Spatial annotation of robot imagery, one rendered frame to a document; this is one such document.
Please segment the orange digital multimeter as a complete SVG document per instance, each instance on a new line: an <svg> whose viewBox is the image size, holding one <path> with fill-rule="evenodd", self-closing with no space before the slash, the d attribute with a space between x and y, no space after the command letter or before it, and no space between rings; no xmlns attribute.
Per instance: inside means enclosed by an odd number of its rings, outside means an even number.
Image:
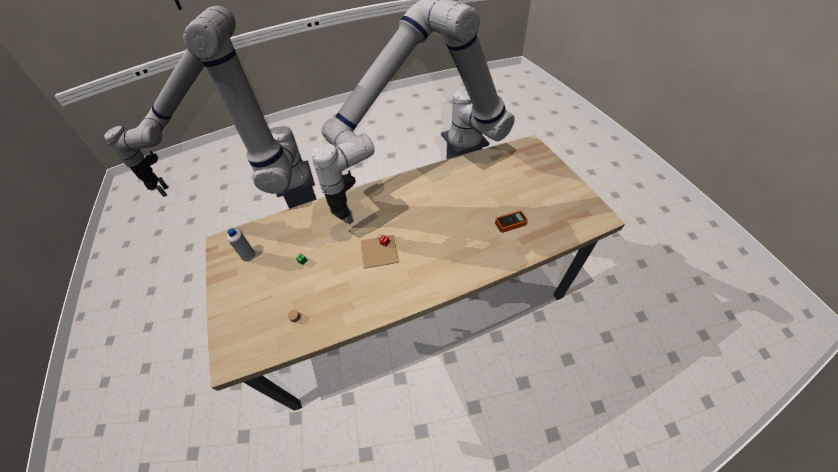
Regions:
<svg viewBox="0 0 838 472"><path fill-rule="evenodd" d="M522 226L526 226L528 219L522 211L514 212L508 215L497 217L495 224L500 232L507 232Z"/></svg>

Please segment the grey plastic bottle with blue cap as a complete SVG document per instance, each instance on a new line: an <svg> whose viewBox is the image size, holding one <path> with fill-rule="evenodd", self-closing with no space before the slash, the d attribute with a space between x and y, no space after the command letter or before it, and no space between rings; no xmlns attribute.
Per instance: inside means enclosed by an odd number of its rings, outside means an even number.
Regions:
<svg viewBox="0 0 838 472"><path fill-rule="evenodd" d="M227 233L228 242L243 261L250 261L254 258L255 251L240 230L231 228Z"/></svg>

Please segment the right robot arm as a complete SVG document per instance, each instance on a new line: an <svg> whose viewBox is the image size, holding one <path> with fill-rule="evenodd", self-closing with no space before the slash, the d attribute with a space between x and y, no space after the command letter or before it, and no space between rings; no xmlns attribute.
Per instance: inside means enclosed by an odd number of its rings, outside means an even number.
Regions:
<svg viewBox="0 0 838 472"><path fill-rule="evenodd" d="M187 49L144 120L137 128L117 126L104 136L122 161L161 143L163 129L205 66L247 149L255 186L277 194L308 180L310 170L291 129L269 129L266 123L230 39L235 27L233 14L222 6L209 7L190 22L183 35Z"/></svg>

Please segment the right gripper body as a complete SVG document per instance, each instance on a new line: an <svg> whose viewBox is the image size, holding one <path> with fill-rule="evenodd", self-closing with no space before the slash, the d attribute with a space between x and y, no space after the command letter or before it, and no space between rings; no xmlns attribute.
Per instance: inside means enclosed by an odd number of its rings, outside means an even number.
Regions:
<svg viewBox="0 0 838 472"><path fill-rule="evenodd" d="M153 169L150 166L157 162L158 156L152 151L150 151L150 153L151 154L146 155L144 158L143 153L139 151L134 158L123 161L123 163L133 171L138 179L143 181L148 190L156 188L159 179L156 174L153 173Z"/></svg>

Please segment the brown square mat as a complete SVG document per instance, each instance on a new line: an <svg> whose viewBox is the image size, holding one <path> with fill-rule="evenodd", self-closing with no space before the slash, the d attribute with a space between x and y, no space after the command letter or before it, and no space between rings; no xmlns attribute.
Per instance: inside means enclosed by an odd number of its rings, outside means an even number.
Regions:
<svg viewBox="0 0 838 472"><path fill-rule="evenodd" d="M361 240L364 268L399 263L394 235L386 237L390 241L386 247L380 244L381 237Z"/></svg>

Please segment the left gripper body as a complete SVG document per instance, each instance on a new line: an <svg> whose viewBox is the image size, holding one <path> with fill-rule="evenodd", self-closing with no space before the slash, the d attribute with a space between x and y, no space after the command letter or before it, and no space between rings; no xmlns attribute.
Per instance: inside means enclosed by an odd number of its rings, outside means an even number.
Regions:
<svg viewBox="0 0 838 472"><path fill-rule="evenodd" d="M325 194L331 213L341 220L346 219L350 215L350 211L346 203L347 198L345 192L353 187L356 182L355 177L351 175L350 170L348 171L348 174L343 175L341 183L334 187L323 187L320 185L322 193Z"/></svg>

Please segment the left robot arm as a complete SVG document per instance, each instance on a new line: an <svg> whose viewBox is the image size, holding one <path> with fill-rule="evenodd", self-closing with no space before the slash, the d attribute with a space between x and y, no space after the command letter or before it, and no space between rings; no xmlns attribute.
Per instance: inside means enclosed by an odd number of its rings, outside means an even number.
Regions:
<svg viewBox="0 0 838 472"><path fill-rule="evenodd" d="M465 86L453 94L449 141L469 148L480 144L482 134L494 141L509 134L515 117L497 95L477 36L479 25L477 10L464 3L420 0L409 8L399 21L397 32L337 115L324 122L321 132L330 144L321 145L312 153L320 185L340 184L342 171L374 154L369 136L353 131L415 46L433 31L442 35Z"/></svg>

